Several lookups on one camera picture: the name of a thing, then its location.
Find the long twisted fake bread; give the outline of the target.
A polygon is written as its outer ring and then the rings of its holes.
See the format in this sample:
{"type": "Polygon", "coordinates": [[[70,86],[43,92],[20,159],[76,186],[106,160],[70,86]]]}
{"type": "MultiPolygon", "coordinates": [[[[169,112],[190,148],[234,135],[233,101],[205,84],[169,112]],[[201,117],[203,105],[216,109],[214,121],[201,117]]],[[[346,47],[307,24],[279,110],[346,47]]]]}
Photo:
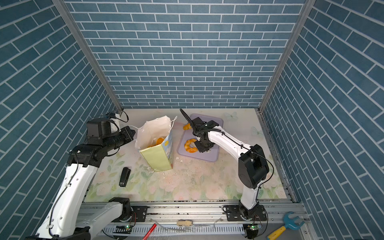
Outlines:
{"type": "Polygon", "coordinates": [[[192,129],[191,124],[186,124],[185,126],[183,126],[184,131],[191,130],[191,129],[192,129]]]}

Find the ring donut fake bread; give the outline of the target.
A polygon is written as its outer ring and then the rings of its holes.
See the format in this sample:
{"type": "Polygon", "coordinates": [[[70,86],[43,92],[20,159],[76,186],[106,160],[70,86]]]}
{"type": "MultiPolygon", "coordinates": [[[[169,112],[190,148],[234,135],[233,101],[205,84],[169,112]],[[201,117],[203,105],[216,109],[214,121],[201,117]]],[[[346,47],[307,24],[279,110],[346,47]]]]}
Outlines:
{"type": "Polygon", "coordinates": [[[196,153],[198,151],[197,147],[195,146],[195,142],[197,139],[189,139],[185,142],[184,148],[188,153],[196,153]]]}

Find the small round fake bun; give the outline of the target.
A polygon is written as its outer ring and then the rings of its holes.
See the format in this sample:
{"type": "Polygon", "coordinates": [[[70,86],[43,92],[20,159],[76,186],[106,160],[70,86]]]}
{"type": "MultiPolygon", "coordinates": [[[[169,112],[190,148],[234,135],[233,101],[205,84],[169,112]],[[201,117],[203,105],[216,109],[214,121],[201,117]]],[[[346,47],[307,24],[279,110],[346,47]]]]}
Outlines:
{"type": "Polygon", "coordinates": [[[163,142],[164,140],[165,140],[164,138],[158,138],[158,139],[156,139],[156,140],[154,141],[153,144],[149,145],[149,148],[151,148],[151,147],[155,147],[155,146],[157,146],[157,145],[161,145],[162,142],[163,142]]]}

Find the white green paper bag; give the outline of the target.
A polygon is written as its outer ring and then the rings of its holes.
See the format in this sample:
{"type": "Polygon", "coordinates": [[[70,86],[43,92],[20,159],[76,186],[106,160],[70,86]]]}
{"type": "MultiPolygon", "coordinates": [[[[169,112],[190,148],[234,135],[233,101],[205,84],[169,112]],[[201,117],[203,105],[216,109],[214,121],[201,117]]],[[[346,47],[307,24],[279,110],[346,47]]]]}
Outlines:
{"type": "Polygon", "coordinates": [[[147,121],[138,129],[135,148],[155,172],[173,168],[172,129],[175,121],[163,116],[147,121]]]}

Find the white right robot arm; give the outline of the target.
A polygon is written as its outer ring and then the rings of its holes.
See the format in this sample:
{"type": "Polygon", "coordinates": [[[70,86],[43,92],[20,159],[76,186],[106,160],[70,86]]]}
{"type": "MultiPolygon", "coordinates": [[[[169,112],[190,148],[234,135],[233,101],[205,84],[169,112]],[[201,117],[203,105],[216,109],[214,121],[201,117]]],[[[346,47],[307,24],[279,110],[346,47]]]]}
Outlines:
{"type": "Polygon", "coordinates": [[[238,162],[238,176],[244,185],[239,208],[243,215],[256,211],[258,194],[261,185],[266,182],[270,171],[263,149],[259,145],[250,146],[228,134],[214,121],[204,122],[200,118],[187,121],[192,127],[193,135],[197,137],[195,146],[201,153],[219,146],[238,162]]]}

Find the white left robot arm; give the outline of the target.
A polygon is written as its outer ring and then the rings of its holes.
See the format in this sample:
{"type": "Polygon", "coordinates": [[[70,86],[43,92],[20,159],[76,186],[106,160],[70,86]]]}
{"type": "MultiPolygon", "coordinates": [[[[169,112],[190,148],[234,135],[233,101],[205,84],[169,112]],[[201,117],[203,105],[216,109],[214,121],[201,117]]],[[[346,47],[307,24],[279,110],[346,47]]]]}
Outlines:
{"type": "Polygon", "coordinates": [[[77,223],[84,196],[102,160],[109,151],[134,139],[135,131],[129,127],[105,135],[97,133],[73,148],[67,161],[65,177],[47,217],[29,240],[92,240],[113,220],[129,222],[133,209],[128,198],[114,197],[90,219],[77,223]]]}

